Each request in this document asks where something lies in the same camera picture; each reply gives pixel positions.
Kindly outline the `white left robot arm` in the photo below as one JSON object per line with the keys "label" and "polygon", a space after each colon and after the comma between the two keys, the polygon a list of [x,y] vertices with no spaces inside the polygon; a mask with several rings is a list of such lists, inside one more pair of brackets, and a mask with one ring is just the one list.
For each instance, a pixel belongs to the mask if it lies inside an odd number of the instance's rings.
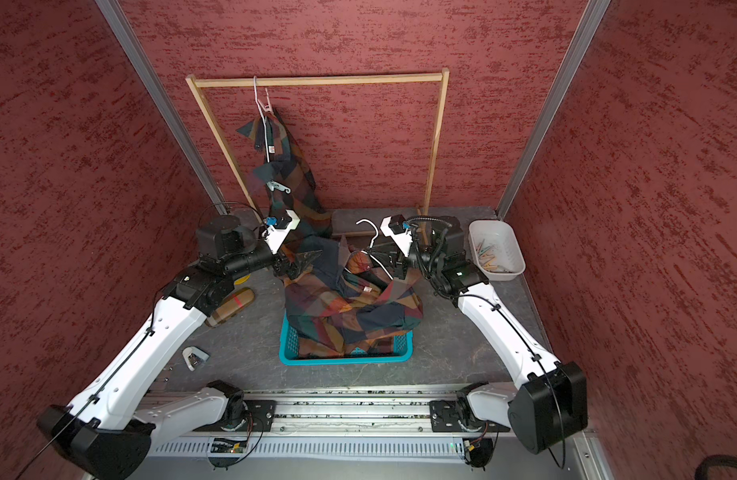
{"label": "white left robot arm", "polygon": [[198,427],[250,429],[242,390],[222,381],[152,413],[138,406],[178,348],[230,297],[236,280],[266,268],[290,278],[302,273],[302,262],[280,253],[299,223],[288,210],[258,229],[234,215],[198,228],[198,260],[162,288],[138,333],[70,404],[52,405],[38,418],[48,445],[98,479],[126,479],[152,450]]}

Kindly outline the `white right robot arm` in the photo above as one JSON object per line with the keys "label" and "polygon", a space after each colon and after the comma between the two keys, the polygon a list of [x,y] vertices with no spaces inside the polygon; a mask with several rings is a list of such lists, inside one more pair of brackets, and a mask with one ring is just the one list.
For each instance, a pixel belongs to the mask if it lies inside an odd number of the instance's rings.
{"label": "white right robot arm", "polygon": [[541,453],[589,425],[587,378],[562,363],[520,324],[489,278],[468,258],[464,231],[454,217],[394,215],[380,232],[394,274],[420,270],[438,296],[475,325],[501,358],[512,387],[483,384],[458,399],[460,418],[508,427],[532,453]]}

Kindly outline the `mint green clothespin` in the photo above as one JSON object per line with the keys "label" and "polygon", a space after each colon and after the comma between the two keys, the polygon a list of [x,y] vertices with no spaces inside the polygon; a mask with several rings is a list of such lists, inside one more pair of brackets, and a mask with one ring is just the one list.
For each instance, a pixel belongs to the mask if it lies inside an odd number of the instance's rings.
{"label": "mint green clothespin", "polygon": [[280,192],[284,192],[286,194],[291,194],[292,193],[292,189],[288,188],[288,186],[286,186],[286,185],[284,185],[284,184],[282,184],[282,183],[280,183],[278,181],[269,181],[266,184],[266,186],[268,186],[268,189],[270,189],[270,191],[280,191]]}

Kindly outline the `plaid long-sleeve shirt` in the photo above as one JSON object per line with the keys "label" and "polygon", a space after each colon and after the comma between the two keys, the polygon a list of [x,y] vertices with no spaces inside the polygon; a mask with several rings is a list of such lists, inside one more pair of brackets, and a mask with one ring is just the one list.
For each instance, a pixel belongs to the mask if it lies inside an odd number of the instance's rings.
{"label": "plaid long-sleeve shirt", "polygon": [[390,280],[346,241],[310,236],[280,252],[322,255],[299,278],[284,282],[284,354],[292,361],[382,360],[411,351],[409,335],[424,318],[415,286],[423,276]]}

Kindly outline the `white wire hanger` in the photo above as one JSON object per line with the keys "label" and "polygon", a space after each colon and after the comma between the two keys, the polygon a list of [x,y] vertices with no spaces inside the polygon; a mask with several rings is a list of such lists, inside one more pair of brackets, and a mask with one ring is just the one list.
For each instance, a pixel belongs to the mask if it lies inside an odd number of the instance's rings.
{"label": "white wire hanger", "polygon": [[374,254],[373,254],[373,249],[374,249],[374,246],[375,246],[375,242],[376,242],[376,240],[380,236],[380,230],[379,230],[378,226],[376,226],[376,223],[374,221],[372,221],[372,220],[370,220],[368,218],[362,218],[362,219],[358,220],[356,222],[356,225],[360,225],[362,223],[366,223],[366,224],[370,225],[374,229],[374,235],[373,235],[370,243],[368,244],[368,248],[362,250],[362,253],[366,254],[366,256],[368,256],[368,258],[372,259],[374,261],[374,263],[376,263],[378,266],[380,266],[380,268],[382,268],[382,270],[387,274],[388,278],[390,278],[390,280],[393,280],[394,279],[393,274],[388,270],[388,268],[386,268],[385,264],[381,260],[378,260],[378,258],[376,258],[376,256],[374,256]]}
{"label": "white wire hanger", "polygon": [[252,78],[252,89],[254,89],[254,102],[256,102],[256,108],[258,108],[258,114],[260,114],[260,120],[262,120],[262,135],[264,135],[264,155],[266,155],[266,163],[270,163],[274,153],[270,151],[274,145],[270,143],[270,123],[268,123],[268,114],[272,113],[272,104],[270,104],[270,97],[268,97],[268,90],[264,90],[266,93],[266,103],[262,102],[260,97],[260,87],[258,87],[258,77]]}

